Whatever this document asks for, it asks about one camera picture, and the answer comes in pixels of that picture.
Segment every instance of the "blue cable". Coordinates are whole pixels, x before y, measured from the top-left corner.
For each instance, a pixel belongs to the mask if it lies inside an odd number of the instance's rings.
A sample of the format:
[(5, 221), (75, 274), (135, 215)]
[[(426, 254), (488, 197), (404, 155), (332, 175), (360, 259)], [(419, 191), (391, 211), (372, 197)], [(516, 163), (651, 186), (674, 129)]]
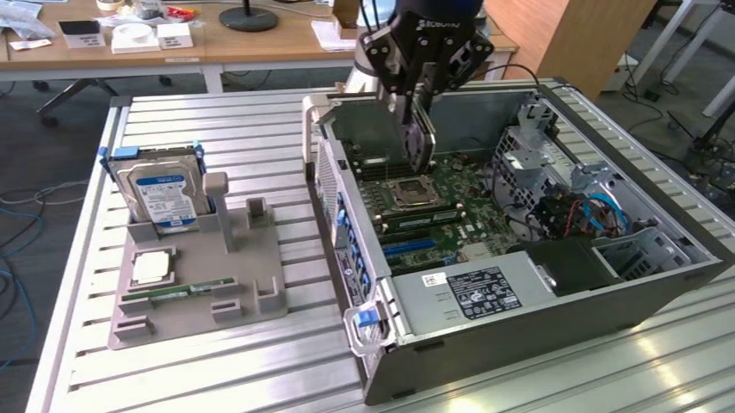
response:
[(7, 277), (11, 282), (15, 283), (15, 286), (19, 288), (20, 295), (23, 297), (23, 302), (25, 303), (25, 308), (28, 309), (28, 314), (31, 315), (31, 336), (28, 337), (28, 341), (23, 345), (19, 351), (12, 355), (12, 357), (3, 363), (0, 366), (0, 373), (5, 370), (5, 368), (11, 365), (11, 363), (19, 359), (19, 357), (28, 351), (31, 346), (33, 345), (33, 342), (36, 341), (36, 333), (37, 333), (37, 322), (36, 322), (36, 313), (33, 312), (33, 306), (31, 305), (31, 300), (28, 298), (28, 293), (25, 291), (25, 287), (23, 286), (23, 283), (20, 280), (12, 275), (8, 271), (4, 269), (0, 269), (0, 275)]
[(8, 211), (4, 208), (0, 208), (0, 213), (7, 213), (8, 215), (13, 215), (16, 217), (32, 218), (37, 221), (37, 231), (36, 231), (36, 234), (33, 235), (33, 237), (19, 248), (16, 248), (13, 251), (7, 252), (7, 253), (3, 254), (3, 256), (11, 256), (13, 254), (17, 254), (20, 252), (20, 250), (23, 250), (25, 247), (28, 247), (31, 245), (31, 243), (37, 240), (37, 238), (41, 235), (41, 232), (44, 231), (44, 220), (35, 213), (15, 213), (13, 211)]

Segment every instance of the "desk lamp base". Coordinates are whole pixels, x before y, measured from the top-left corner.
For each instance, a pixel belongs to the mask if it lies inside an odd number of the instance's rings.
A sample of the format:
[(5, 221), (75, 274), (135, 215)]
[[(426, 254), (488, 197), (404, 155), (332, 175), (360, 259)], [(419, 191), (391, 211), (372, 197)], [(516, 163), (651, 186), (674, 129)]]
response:
[(244, 7), (235, 7), (219, 14), (219, 22), (239, 32), (264, 32), (277, 25), (277, 15), (256, 7), (251, 8), (248, 15)]

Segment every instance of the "cpu socket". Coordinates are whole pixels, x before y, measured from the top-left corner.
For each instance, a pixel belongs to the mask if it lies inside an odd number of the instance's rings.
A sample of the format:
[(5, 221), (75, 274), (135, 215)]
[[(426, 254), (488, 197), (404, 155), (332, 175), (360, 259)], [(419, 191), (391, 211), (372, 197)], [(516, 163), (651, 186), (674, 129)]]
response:
[(443, 203), (434, 184), (426, 176), (390, 181), (388, 187), (395, 206), (402, 210), (435, 207)]

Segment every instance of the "metal slotted table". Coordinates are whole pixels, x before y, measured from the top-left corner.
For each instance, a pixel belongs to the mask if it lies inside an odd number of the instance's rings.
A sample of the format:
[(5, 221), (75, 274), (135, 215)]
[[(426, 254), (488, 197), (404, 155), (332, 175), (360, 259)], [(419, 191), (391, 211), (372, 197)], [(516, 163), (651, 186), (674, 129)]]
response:
[[(101, 145), (156, 147), (199, 140), (209, 171), (225, 171), (232, 180), (228, 205), (264, 196), (275, 207), (290, 314), (137, 348), (105, 348), (128, 209), (96, 165), (28, 411), (732, 409), (732, 271), (676, 299), (632, 330), (390, 404), (362, 403), (359, 372), (302, 174), (302, 98), (330, 91), (140, 97), (111, 109)], [(735, 250), (732, 222), (583, 97), (567, 90), (558, 93)], [(583, 162), (600, 160), (572, 129), (563, 128), (559, 139)]]

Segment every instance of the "hard drive label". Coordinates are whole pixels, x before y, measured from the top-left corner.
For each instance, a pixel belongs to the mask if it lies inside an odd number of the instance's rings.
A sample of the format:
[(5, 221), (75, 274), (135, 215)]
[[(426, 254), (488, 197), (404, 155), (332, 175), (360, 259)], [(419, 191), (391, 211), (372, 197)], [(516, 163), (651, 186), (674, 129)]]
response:
[(160, 226), (189, 225), (196, 220), (193, 203), (184, 195), (181, 175), (155, 176), (136, 181), (151, 221)]
[(447, 277), (464, 317), (476, 318), (522, 307), (498, 267)]

